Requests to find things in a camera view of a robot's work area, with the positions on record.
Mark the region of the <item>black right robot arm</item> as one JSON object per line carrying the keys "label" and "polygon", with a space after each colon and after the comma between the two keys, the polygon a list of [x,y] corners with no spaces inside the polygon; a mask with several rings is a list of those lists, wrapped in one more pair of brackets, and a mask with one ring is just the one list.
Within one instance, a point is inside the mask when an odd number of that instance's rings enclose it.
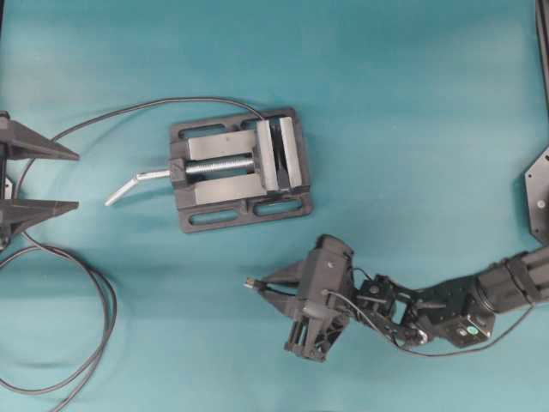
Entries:
{"label": "black right robot arm", "polygon": [[404,288],[380,275],[355,287],[352,262],[346,245],[319,245],[303,261],[248,280],[249,287],[293,320],[287,351],[324,361],[354,319],[408,353],[441,338],[466,354],[486,348],[498,314],[548,300],[547,248],[422,289]]}

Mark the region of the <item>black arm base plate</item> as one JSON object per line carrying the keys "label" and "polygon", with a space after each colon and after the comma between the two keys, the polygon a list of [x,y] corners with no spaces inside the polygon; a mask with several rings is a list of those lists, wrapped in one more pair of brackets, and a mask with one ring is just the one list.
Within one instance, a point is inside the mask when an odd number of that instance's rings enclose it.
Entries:
{"label": "black arm base plate", "polygon": [[548,245],[548,148],[524,173],[530,233]]}

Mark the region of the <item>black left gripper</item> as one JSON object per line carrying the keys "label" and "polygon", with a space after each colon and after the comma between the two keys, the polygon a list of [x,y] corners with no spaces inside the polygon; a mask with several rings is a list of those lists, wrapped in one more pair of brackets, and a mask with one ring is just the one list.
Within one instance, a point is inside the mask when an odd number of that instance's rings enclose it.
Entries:
{"label": "black left gripper", "polygon": [[6,197],[8,160],[78,161],[80,156],[1,111],[1,251],[11,238],[28,228],[78,208],[78,202],[12,199]]}

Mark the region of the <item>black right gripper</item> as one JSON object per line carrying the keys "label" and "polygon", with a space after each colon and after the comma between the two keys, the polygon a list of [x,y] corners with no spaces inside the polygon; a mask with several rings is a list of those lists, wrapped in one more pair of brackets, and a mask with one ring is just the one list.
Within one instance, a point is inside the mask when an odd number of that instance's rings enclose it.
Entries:
{"label": "black right gripper", "polygon": [[[305,261],[298,261],[261,279],[266,284],[297,287],[301,282]],[[282,315],[290,318],[293,325],[286,351],[330,351],[342,331],[350,323],[350,312],[340,307],[330,308],[325,304],[300,299],[297,295],[285,294],[271,288],[261,291],[261,296]]]}

